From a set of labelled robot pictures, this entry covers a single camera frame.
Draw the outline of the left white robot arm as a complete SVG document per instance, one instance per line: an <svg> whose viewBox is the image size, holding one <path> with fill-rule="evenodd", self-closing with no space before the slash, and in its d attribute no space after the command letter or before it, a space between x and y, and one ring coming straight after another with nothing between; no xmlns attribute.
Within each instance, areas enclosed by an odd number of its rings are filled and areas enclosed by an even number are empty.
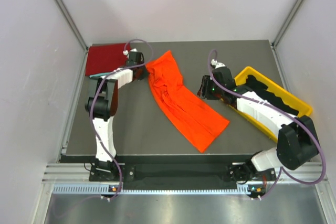
<svg viewBox="0 0 336 224"><path fill-rule="evenodd" d="M109 73L89 77L89 94L85 109L95 130L97 145L89 177L92 182L119 180L117 151L113 140L113 119L118 108L118 91L126 84L148 76L143 53L137 49L125 50L123 53L127 56L124 66Z"/></svg>

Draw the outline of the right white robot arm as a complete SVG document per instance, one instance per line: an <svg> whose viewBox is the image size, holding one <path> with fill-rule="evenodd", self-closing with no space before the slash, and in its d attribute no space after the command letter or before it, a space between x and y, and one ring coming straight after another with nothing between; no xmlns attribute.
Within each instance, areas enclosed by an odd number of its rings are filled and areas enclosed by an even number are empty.
<svg viewBox="0 0 336 224"><path fill-rule="evenodd" d="M222 100L277 144L230 168L233 179L256 180L275 168L296 170L320 153L312 108L252 67L236 77L223 63L212 62L202 77L200 98Z"/></svg>

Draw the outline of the orange t shirt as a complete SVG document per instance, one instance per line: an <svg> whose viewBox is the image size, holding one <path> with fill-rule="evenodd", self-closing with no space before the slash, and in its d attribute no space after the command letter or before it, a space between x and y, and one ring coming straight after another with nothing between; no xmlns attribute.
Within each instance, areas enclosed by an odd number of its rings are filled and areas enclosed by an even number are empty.
<svg viewBox="0 0 336 224"><path fill-rule="evenodd" d="M184 86L170 50L146 64L146 68L149 86L159 108L199 152L205 152L230 121Z"/></svg>

